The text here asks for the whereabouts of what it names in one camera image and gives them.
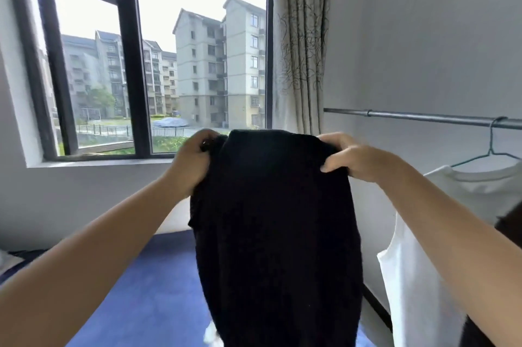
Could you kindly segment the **person's left hand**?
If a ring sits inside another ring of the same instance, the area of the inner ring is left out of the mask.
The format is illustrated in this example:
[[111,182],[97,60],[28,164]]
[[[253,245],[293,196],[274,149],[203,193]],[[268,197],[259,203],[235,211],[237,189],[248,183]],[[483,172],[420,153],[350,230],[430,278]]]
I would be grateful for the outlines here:
[[190,136],[179,148],[167,170],[165,174],[166,184],[172,188],[179,200],[185,199],[203,180],[209,164],[209,152],[192,150],[192,136]]

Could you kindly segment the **person's right hand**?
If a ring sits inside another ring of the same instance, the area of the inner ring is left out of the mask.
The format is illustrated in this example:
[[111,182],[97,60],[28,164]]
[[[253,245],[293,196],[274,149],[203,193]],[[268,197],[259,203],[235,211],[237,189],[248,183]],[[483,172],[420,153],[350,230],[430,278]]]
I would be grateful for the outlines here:
[[324,133],[319,140],[334,146],[336,152],[350,150],[348,175],[369,183],[382,185],[404,168],[404,161],[393,153],[365,145],[346,133]]

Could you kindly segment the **black knit garment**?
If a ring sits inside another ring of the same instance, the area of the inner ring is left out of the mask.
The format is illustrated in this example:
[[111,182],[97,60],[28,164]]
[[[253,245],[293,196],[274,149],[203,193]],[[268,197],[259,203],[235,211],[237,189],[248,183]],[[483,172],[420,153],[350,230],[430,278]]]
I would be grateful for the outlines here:
[[191,197],[212,347],[356,347],[361,237],[348,170],[311,135],[233,130],[204,141]]

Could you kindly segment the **person's right forearm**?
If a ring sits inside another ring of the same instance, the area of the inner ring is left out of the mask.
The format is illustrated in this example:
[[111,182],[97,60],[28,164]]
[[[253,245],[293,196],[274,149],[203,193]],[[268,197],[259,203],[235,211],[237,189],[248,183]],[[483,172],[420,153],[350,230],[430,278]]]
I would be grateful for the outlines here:
[[426,176],[404,163],[379,185],[397,210],[391,242],[377,255],[394,344],[458,347],[486,244],[510,250],[493,223],[522,200],[522,162],[475,173],[443,166]]

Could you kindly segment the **person's left forearm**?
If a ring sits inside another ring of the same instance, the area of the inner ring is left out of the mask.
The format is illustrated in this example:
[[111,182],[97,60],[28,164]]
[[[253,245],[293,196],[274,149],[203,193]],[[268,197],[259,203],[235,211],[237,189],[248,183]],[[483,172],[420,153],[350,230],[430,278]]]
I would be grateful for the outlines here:
[[65,347],[190,188],[166,176],[0,286],[0,347]]

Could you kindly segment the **black framed window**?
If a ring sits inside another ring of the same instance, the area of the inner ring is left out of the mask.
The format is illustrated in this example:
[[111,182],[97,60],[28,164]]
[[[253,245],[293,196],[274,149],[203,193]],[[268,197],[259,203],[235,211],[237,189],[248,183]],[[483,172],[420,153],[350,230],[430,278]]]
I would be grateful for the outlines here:
[[[138,0],[102,1],[115,4],[119,14],[125,70],[129,83],[131,126],[135,152],[128,155],[80,154],[70,96],[66,92],[66,71],[61,39],[58,33],[56,3],[55,0],[38,0],[65,152],[64,156],[60,156],[50,141],[54,125],[50,124],[49,127],[45,127],[44,122],[38,122],[43,146],[43,159],[45,162],[171,160],[174,158],[175,152],[153,152],[150,122],[146,120],[149,117],[149,112],[146,103],[146,78]],[[272,7],[273,0],[267,0],[268,27],[270,30],[273,15]]]

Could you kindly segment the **beige patterned curtain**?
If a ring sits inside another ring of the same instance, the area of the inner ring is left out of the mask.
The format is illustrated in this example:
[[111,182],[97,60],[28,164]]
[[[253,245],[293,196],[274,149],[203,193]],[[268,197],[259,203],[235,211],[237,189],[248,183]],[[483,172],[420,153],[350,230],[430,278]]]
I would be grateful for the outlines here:
[[272,2],[272,127],[319,135],[330,0]]

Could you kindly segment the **blue bed sheet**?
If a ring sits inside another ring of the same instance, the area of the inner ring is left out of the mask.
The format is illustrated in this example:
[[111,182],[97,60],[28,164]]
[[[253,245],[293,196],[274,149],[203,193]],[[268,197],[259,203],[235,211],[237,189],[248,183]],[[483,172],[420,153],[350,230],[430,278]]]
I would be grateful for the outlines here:
[[65,347],[207,347],[192,231],[154,235]]

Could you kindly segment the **dark brown garment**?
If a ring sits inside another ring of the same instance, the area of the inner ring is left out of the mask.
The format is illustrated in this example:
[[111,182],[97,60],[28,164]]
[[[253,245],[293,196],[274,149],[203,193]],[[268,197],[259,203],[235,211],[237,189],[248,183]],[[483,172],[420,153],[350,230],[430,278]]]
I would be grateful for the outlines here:
[[459,347],[522,347],[522,201],[494,228],[510,250],[491,250],[481,256],[484,276],[473,278],[473,310],[466,310]]

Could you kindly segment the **white pillow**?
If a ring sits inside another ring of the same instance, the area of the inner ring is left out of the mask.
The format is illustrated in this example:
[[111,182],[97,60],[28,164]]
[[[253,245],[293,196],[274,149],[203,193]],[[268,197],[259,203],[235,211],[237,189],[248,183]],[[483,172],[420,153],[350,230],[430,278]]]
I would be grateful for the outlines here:
[[24,262],[23,258],[11,255],[6,251],[0,250],[0,276],[22,262]]

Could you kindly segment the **metal clothes rail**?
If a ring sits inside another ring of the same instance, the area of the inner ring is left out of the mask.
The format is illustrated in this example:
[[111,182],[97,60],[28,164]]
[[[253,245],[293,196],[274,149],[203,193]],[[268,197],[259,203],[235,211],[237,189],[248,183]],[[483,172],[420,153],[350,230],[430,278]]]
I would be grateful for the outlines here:
[[350,116],[360,116],[367,118],[387,118],[395,120],[412,120],[423,121],[428,123],[451,124],[461,126],[476,127],[493,127],[508,130],[522,131],[522,119],[508,117],[478,117],[478,116],[461,116],[461,115],[444,115],[444,114],[423,114],[423,113],[405,113],[405,112],[388,112],[374,110],[355,110],[344,108],[327,108],[323,109],[324,113],[341,114]]

